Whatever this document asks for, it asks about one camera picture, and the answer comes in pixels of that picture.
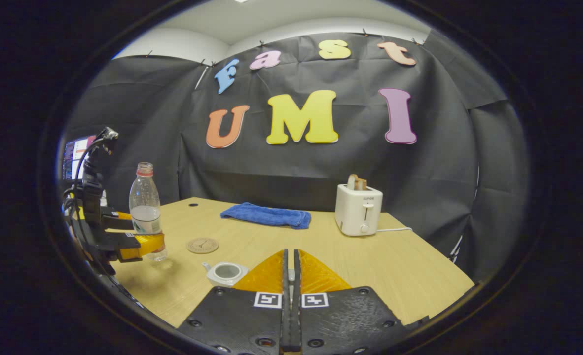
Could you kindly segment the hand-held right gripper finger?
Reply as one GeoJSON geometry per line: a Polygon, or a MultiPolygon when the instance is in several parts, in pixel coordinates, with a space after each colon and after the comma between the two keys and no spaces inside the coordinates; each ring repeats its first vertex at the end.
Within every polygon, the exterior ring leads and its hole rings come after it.
{"type": "Polygon", "coordinates": [[[353,288],[307,252],[294,250],[293,328],[303,355],[377,355],[412,331],[368,286],[353,288]]]}
{"type": "Polygon", "coordinates": [[[290,313],[289,251],[264,261],[267,275],[252,270],[252,290],[212,287],[178,327],[179,333],[218,355],[281,355],[290,313]]]}

